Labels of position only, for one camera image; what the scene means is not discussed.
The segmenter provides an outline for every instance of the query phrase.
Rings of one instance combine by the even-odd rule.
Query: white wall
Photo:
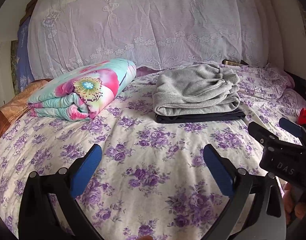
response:
[[[284,70],[306,80],[306,37],[297,0],[271,0],[282,36]]]
[[[26,5],[31,0],[6,0],[0,8],[0,105],[14,97],[11,77],[11,41],[17,40],[17,31]]]

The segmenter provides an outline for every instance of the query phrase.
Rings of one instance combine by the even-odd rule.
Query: metal screw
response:
[[[29,177],[30,177],[30,178],[34,178],[36,175],[37,175],[37,172],[36,172],[36,171],[32,171],[32,172],[29,174]]]
[[[269,173],[268,173],[268,176],[269,176],[269,178],[271,178],[271,179],[274,179],[274,178],[275,178],[275,175],[274,175],[274,173],[272,173],[272,172],[269,172]]]
[[[238,168],[238,169],[237,169],[237,172],[238,172],[239,174],[241,174],[241,175],[245,175],[245,174],[246,174],[246,170],[243,169],[243,168]]]
[[[58,173],[61,174],[61,175],[63,175],[63,174],[65,174],[67,171],[68,171],[67,168],[60,168],[59,171],[58,171]]]

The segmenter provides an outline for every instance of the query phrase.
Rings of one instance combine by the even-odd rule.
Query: folded black garment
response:
[[[176,116],[163,116],[156,114],[155,117],[158,123],[184,123],[239,120],[245,118],[245,114],[237,108],[231,112],[226,113],[184,114]]]

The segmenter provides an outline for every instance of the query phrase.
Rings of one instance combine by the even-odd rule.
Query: brown pillow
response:
[[[12,98],[10,102],[0,108],[0,137],[7,131],[11,124],[15,123],[28,111],[27,100],[33,92],[45,84],[47,80],[37,80],[27,86],[27,88]]]

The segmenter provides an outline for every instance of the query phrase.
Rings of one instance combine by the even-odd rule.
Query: blue gripper pad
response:
[[[219,154],[206,145],[203,151],[203,158],[206,166],[210,170],[216,184],[219,186],[223,195],[229,198],[234,196],[233,179],[221,164]]]
[[[279,126],[284,129],[285,131],[289,132],[290,134],[292,134],[293,136],[297,137],[297,138],[301,138],[302,137],[302,131],[301,131],[301,127],[298,126],[297,124],[285,119],[284,117],[282,117],[279,121],[278,121]]]
[[[86,185],[101,162],[101,146],[94,144],[88,153],[89,155],[71,179],[70,194],[72,198],[76,198],[84,192]]]

